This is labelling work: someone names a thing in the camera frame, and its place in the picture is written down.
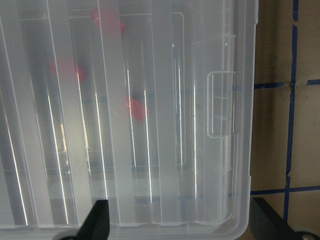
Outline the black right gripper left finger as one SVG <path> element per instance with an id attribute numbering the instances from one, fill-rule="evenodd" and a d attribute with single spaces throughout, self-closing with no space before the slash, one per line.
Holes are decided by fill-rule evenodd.
<path id="1" fill-rule="evenodd" d="M 54 240 L 107 240 L 110 234 L 109 202 L 97 200 L 81 227 L 58 233 Z"/>

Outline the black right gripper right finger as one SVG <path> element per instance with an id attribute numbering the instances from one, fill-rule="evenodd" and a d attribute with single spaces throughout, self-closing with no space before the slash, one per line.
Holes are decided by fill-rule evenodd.
<path id="1" fill-rule="evenodd" d="M 297 240 L 296 233 L 262 197 L 251 199 L 251 232 L 255 240 Z"/>

